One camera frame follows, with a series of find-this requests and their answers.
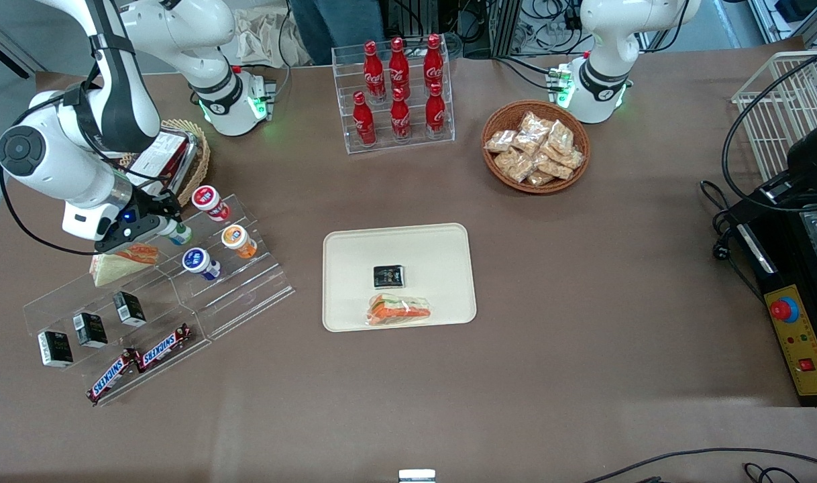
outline blue lid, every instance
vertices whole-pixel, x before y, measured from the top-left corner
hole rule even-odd
[[[202,248],[191,248],[191,250],[185,252],[185,256],[182,257],[182,265],[188,270],[197,271],[205,265],[206,257],[206,250]]]

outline red emergency stop button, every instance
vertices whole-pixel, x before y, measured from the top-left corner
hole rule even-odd
[[[814,367],[813,360],[799,360],[799,369],[801,369],[803,372],[808,372],[816,368]]]
[[[777,320],[785,321],[788,324],[799,319],[799,306],[791,297],[782,297],[771,303],[769,312]]]

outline brown table surface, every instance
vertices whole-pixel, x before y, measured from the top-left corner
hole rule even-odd
[[[330,68],[292,72],[274,121],[224,138],[181,76],[148,76],[164,119],[194,119],[209,180],[235,192],[297,292],[119,403],[91,409],[76,377],[41,367],[21,307],[83,274],[0,210],[0,481],[581,481],[670,450],[759,446],[817,456],[817,409],[797,407],[765,311],[710,254],[736,116],[728,98],[771,52],[645,55],[626,104],[588,126],[586,174],[550,197],[486,170],[483,123],[541,93],[489,61],[452,67],[457,141],[347,156]],[[57,76],[43,86],[61,85]],[[737,144],[737,169],[750,156]],[[62,202],[11,183],[24,220],[62,233]],[[329,232],[458,222],[470,234],[470,324],[330,333]],[[614,481],[743,481],[758,455],[697,456]]]

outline small black box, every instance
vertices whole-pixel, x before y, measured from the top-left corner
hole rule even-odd
[[[65,333],[46,330],[38,334],[38,348],[42,352],[42,364],[47,367],[66,367],[74,362]]]
[[[402,288],[405,287],[405,277],[402,265],[387,265],[372,267],[372,287],[374,288]]]
[[[113,304],[117,306],[119,320],[123,324],[141,327],[146,323],[146,316],[143,315],[140,301],[132,294],[119,291],[113,296]]]
[[[86,347],[102,348],[107,343],[105,326],[101,324],[101,317],[95,314],[81,312],[72,318],[74,332],[78,333],[78,343]]]

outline black machine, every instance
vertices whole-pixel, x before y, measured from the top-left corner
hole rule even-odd
[[[728,256],[734,236],[755,272],[799,401],[817,406],[817,129],[791,147],[785,171],[731,206],[724,220],[730,229],[717,257]]]

